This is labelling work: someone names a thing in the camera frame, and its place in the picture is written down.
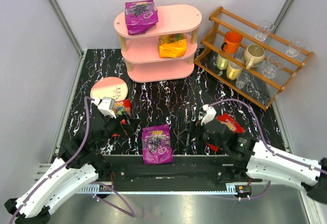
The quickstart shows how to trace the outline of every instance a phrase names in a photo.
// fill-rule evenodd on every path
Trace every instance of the black marble table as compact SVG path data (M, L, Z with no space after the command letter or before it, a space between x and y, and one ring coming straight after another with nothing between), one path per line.
M214 153L208 146L199 147L195 142L185 148L177 139L177 135L185 129L188 121L196 119L204 104L225 98L237 98L250 104L260 120L266 140L272 146L285 150L272 107L264 112L198 66L195 66L193 73L185 79L135 83L127 75L120 49L87 51L62 141L70 140L81 126L85 126L83 98L90 96L94 83L105 77L119 77L127 83L127 98L131 100L133 116L140 118L142 122L131 138L109 139L107 146L103 148L104 155L141 155L142 128L165 123L170 126L175 155L223 154L222 151ZM259 139L254 118L247 108L237 103L223 103L215 108L217 115L228 113L246 130L245 134Z

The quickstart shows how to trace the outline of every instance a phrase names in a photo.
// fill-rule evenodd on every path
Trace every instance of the mug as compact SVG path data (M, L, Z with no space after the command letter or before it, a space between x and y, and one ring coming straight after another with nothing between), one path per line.
M265 49L256 44L249 45L243 54L243 63L246 65L246 69L249 70L252 67L259 66L265 59Z
M216 66L220 70L225 70L229 64L229 59L218 54Z
M242 72L243 68L237 65L236 63L229 62L227 67L227 78L230 80L235 80Z
M225 34L224 43L221 45L221 50L226 53L234 54L239 49L242 39L243 36L234 31L227 32Z

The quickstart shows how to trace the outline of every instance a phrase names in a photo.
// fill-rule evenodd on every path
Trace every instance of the wooden rack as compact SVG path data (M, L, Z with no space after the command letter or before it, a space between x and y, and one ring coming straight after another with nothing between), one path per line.
M261 107L263 110L267 110L269 108L269 106L272 104L272 102L276 99L276 97L287 87L287 85L291 82L291 80L294 78L294 76L297 74L297 72L306 65L306 63L309 61L309 59L312 57L313 52L309 52L307 50L302 50L301 53L303 55L305 55L305 59L303 62L299 62L298 60L291 58L289 56L287 56L285 53L282 53L280 50L273 48L272 46L270 46L268 43L264 43L261 42L259 40L257 40L256 38L254 38L253 36L249 35L248 33L245 33L235 27L233 27L232 25L228 24L227 22L221 20L221 16L225 14L235 20L237 20L238 22L241 22L243 24L245 24L246 26L249 26L255 30L257 30L258 26L239 17L234 15L233 13L226 11L225 9L223 9L223 7L219 7L217 8L214 12L211 13L209 20L214 21L214 26L211 29L211 31L201 40L201 43L205 45L205 49L204 51L201 53L201 55L199 55L194 63L198 66L200 66L201 68L203 68L205 71L207 71L208 73L210 73L211 75L213 75L215 78L219 79L220 81L222 81L224 84L228 85L229 87L231 87L232 89L234 89L235 91L237 91L238 93L242 94L244 97L246 97L247 99L251 100L253 103L255 103L256 105L258 105L259 107ZM283 59L285 59L287 62L292 63L293 65L296 66L296 69L294 71L288 69L287 67L284 67L282 69L283 72L285 72L287 75L289 75L289 78L284 82L284 84L280 85L278 83L276 83L274 80L272 79L268 79L265 76L263 76L260 72L260 70L258 68L251 68L250 70L248 70L248 72L250 74L252 74L254 76L254 78L256 80L258 80L259 82L262 82L263 84L268 84L271 87L273 87L274 89L276 89L276 93L273 97L269 97L265 99L265 102L261 101L260 99L255 99L253 97L251 97L246 91L244 91L243 89L240 90L235 86L235 81L231 81L227 78L226 75L221 74L222 72L218 72L219 69L218 68L214 68L211 64L205 63L208 58L206 58L207 55L210 55L210 53L212 54L212 52L218 53L222 56L224 56L225 58L229 59L230 61L238 64L239 66L241 66L242 68L245 69L246 65L244 65L240 60L237 60L237 58L228 55L227 53L221 51L220 49L220 45L221 43L215 43L216 42L216 37L217 35L222 35L224 36L225 33L223 33L222 31L220 31L218 29L219 25L224 26L232 31L237 32L238 34L243 36L243 42L244 42L244 38L250 40L251 42L261 46L262 48L282 57ZM274 34L270 34L269 37L273 40L278 41L279 43L282 43L283 45L285 45L285 50L287 48L287 46L289 45L289 41L280 38L277 35ZM243 43L241 43L241 47L239 48L239 50L241 49L246 49L247 46L244 45Z

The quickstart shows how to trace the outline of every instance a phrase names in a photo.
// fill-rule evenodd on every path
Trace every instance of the yellow cup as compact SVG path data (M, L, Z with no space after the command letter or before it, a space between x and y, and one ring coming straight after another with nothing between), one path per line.
M229 62L228 67L227 67L227 78L229 78L230 80L237 79L237 77L242 72L242 69L243 68L240 67L239 65L237 65L233 62Z
M218 54L216 66L220 70L225 70L229 64L229 59L224 58L222 55Z

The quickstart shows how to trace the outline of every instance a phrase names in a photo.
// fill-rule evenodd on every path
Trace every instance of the cream mug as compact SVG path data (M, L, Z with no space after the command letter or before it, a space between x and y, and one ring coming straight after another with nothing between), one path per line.
M237 65L236 63L229 62L227 67L227 78L230 80L235 80L242 72L243 68Z
M256 44L249 45L243 54L243 63L246 65L246 69L249 70L252 67L259 66L265 59L265 49Z

